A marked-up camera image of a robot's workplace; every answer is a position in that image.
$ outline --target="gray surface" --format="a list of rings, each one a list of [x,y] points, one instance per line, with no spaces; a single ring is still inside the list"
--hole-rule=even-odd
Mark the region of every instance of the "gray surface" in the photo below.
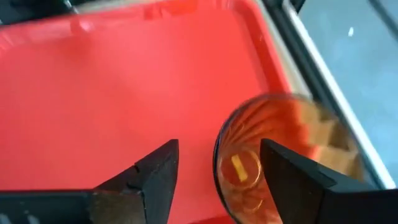
[[[398,17],[398,1],[382,2]],[[397,40],[367,0],[307,0],[299,16],[398,181]]]

